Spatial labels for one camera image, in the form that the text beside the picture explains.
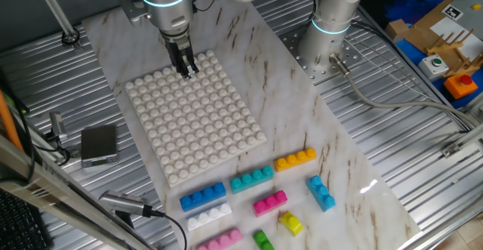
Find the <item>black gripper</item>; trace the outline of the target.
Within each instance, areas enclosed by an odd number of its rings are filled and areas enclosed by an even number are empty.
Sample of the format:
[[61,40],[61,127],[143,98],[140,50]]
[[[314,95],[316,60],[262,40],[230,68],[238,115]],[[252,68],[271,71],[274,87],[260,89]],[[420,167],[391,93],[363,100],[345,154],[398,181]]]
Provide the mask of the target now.
[[197,73],[198,67],[195,65],[189,29],[179,32],[162,30],[161,35],[171,62],[177,68],[178,73],[185,79],[190,77],[190,73]]

